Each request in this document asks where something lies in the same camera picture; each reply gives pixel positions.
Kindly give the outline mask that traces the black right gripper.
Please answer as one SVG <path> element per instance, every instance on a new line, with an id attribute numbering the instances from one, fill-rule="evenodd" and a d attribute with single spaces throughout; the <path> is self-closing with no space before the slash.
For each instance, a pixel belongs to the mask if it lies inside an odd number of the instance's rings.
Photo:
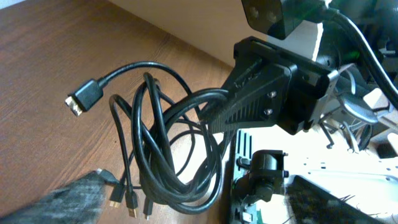
<path id="1" fill-rule="evenodd" d="M 335 69 L 255 37 L 236 43 L 233 53 L 235 66 L 221 87 L 227 100 L 200 113 L 210 132 L 277 125 L 294 135 L 319 121 Z"/>

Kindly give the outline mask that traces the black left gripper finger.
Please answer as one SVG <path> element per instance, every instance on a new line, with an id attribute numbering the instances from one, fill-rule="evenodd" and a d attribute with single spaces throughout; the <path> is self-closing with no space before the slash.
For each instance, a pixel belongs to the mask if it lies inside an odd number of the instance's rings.
<path id="1" fill-rule="evenodd" d="M 1 223 L 96 223 L 103 212 L 105 181 L 90 172 L 1 217 Z"/>

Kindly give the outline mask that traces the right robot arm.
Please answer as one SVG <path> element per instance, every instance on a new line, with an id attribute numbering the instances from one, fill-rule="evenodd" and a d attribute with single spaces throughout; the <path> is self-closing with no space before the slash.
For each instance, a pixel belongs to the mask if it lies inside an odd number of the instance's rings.
<path id="1" fill-rule="evenodd" d="M 372 76 L 392 106 L 397 87 L 357 24 L 324 1 L 243 1 L 249 26 L 284 40 L 303 21 L 333 26 L 321 42 L 331 59 L 314 62 L 257 37 L 234 45 L 235 65 L 221 86 L 224 98 L 209 102 L 200 120 L 212 133 L 277 125 L 289 134 L 320 120 L 343 67 L 359 65 Z"/>

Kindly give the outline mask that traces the black arm base clamp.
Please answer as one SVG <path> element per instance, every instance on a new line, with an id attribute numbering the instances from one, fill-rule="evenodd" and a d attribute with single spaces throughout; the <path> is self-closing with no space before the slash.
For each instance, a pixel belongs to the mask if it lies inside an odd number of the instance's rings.
<path id="1" fill-rule="evenodd" d="M 281 150 L 254 151 L 252 136 L 239 130 L 229 157 L 228 223 L 256 223 L 256 203 L 270 202 L 273 195 L 285 193 L 284 169 L 288 154 Z"/>

